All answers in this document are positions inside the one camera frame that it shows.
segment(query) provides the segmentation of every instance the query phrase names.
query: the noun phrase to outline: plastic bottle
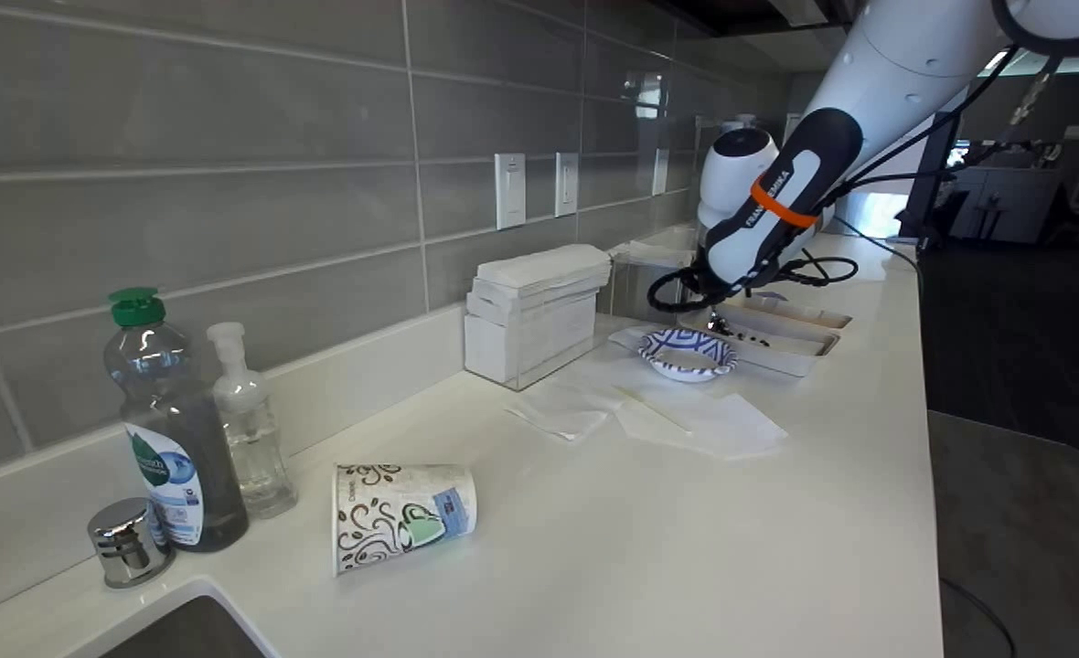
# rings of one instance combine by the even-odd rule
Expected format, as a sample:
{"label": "plastic bottle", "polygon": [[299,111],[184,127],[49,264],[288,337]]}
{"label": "plastic bottle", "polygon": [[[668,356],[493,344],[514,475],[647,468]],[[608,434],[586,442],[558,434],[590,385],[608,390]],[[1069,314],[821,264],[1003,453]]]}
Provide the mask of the plastic bottle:
{"label": "plastic bottle", "polygon": [[297,501],[297,493],[280,457],[280,434],[271,412],[268,386],[244,364],[244,326],[207,326],[207,339],[222,364],[222,375],[211,385],[211,403],[230,442],[244,509],[249,517],[279,517]]}
{"label": "plastic bottle", "polygon": [[119,333],[105,344],[105,375],[123,390],[123,429],[145,493],[174,547],[215,553],[249,529],[230,448],[190,344],[165,326],[155,289],[111,296]]}

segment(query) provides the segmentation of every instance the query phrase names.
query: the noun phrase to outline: clear plastic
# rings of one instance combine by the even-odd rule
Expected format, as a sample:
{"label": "clear plastic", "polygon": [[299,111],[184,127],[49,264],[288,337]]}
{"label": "clear plastic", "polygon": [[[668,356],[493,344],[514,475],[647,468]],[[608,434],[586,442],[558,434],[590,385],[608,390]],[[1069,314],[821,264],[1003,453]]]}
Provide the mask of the clear plastic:
{"label": "clear plastic", "polygon": [[249,517],[279,517],[297,501],[280,430],[265,379],[244,364],[244,330],[239,323],[207,326],[222,375],[211,385],[215,412],[230,442],[239,485]]}
{"label": "clear plastic", "polygon": [[[119,415],[129,419],[129,437],[168,540],[190,553],[233,543],[249,529],[249,517],[215,406],[190,369],[190,344],[165,326],[129,326],[105,344],[102,364],[123,390]],[[140,434],[162,434],[187,457],[149,453]],[[174,484],[174,473],[187,463],[197,475],[187,485],[187,506],[200,506],[190,534],[174,529],[184,521],[174,513],[174,491],[165,491],[168,484],[149,473],[155,463],[172,468],[168,484]]]}

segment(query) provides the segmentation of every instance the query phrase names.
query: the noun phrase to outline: bottle label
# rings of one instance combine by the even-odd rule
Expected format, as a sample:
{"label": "bottle label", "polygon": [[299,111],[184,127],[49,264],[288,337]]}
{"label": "bottle label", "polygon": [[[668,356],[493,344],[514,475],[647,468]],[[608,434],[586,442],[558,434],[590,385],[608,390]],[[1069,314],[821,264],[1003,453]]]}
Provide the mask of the bottle label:
{"label": "bottle label", "polygon": [[129,425],[130,453],[172,543],[197,543],[205,534],[205,493],[190,453],[162,430]]}

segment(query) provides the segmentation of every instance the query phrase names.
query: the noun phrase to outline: sink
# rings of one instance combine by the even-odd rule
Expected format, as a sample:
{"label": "sink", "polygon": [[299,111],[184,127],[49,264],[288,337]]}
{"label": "sink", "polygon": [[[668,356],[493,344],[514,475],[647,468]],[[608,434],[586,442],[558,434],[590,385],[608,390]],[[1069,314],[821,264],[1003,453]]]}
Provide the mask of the sink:
{"label": "sink", "polygon": [[211,580],[190,580],[118,621],[73,658],[268,658],[268,640]]}

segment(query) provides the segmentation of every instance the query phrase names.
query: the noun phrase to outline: printed cup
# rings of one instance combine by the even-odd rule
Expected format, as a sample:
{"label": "printed cup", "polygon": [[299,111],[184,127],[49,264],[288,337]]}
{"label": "printed cup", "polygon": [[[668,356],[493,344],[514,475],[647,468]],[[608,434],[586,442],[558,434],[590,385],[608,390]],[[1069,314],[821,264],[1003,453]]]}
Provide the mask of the printed cup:
{"label": "printed cup", "polygon": [[335,575],[422,553],[475,526],[469,468],[335,463]]}

